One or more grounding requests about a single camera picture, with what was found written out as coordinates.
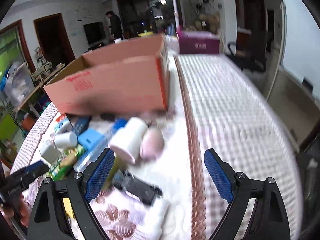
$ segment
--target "clear plastic container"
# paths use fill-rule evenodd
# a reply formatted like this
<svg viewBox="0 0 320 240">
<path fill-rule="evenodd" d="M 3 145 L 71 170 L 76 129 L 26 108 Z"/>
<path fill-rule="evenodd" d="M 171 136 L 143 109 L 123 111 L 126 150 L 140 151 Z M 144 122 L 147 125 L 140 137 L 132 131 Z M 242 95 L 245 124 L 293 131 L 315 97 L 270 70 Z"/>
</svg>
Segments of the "clear plastic container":
<svg viewBox="0 0 320 240">
<path fill-rule="evenodd" d="M 18 106 L 35 89 L 27 64 L 21 64 L 16 70 L 9 71 L 9 76 L 4 87 L 13 106 Z"/>
</svg>

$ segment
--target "black tv screen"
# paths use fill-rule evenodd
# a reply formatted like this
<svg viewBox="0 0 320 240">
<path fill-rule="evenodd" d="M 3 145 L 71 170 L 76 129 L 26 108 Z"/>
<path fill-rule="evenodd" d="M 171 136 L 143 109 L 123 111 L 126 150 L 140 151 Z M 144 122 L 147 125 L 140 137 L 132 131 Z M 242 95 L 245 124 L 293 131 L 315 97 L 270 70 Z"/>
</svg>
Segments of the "black tv screen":
<svg viewBox="0 0 320 240">
<path fill-rule="evenodd" d="M 102 22 L 85 24 L 83 27 L 89 45 L 101 41 L 106 37 Z"/>
</svg>

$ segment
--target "brown lace trim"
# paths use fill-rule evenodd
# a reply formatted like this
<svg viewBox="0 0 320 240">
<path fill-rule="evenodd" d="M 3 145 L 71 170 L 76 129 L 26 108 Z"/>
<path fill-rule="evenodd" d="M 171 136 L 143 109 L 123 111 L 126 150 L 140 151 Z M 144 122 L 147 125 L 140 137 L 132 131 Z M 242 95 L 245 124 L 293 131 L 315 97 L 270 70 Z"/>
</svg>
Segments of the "brown lace trim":
<svg viewBox="0 0 320 240">
<path fill-rule="evenodd" d="M 186 81 L 183 76 L 182 68 L 177 57 L 175 57 L 177 65 L 182 101 L 186 116 L 186 125 L 188 133 L 188 148 L 191 169 L 191 185 L 192 185 L 192 240 L 205 240 L 205 196 L 204 196 L 204 177 L 203 166 L 200 155 L 200 143 L 198 139 L 198 130 L 196 122 L 193 119 L 193 112 L 189 92 Z"/>
</svg>

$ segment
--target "metal bolt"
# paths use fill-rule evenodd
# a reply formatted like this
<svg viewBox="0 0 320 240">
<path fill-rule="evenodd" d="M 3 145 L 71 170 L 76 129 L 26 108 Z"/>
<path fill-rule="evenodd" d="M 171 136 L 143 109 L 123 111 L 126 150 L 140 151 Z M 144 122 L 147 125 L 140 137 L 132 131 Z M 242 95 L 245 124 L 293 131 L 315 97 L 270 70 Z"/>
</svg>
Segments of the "metal bolt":
<svg viewBox="0 0 320 240">
<path fill-rule="evenodd" d="M 269 178 L 268 178 L 268 182 L 271 183 L 271 184 L 274 184 L 276 181 L 275 181 L 274 178 L 269 177 Z"/>
<path fill-rule="evenodd" d="M 243 172 L 237 172 L 237 177 L 239 179 L 243 179 L 245 177 L 245 174 Z"/>
<path fill-rule="evenodd" d="M 48 184 L 48 183 L 50 182 L 50 180 L 51 180 L 51 178 L 46 177 L 46 178 L 44 178 L 43 182 L 44 182 L 45 184 Z"/>
<path fill-rule="evenodd" d="M 76 172 L 76 173 L 73 175 L 73 177 L 74 177 L 75 179 L 79 179 L 79 178 L 81 178 L 81 176 L 82 176 L 82 173 L 81 173 L 81 172 Z"/>
</svg>

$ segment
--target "person in black clothes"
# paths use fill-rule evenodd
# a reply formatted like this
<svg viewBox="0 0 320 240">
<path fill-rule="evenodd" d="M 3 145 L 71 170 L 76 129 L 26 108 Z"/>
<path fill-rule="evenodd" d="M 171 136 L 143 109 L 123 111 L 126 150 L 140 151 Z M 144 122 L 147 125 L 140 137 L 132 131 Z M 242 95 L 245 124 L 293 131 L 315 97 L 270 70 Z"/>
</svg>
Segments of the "person in black clothes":
<svg viewBox="0 0 320 240">
<path fill-rule="evenodd" d="M 115 15 L 113 11 L 106 13 L 106 16 L 110 19 L 111 35 L 116 39 L 122 39 L 121 20 L 118 15 Z"/>
</svg>

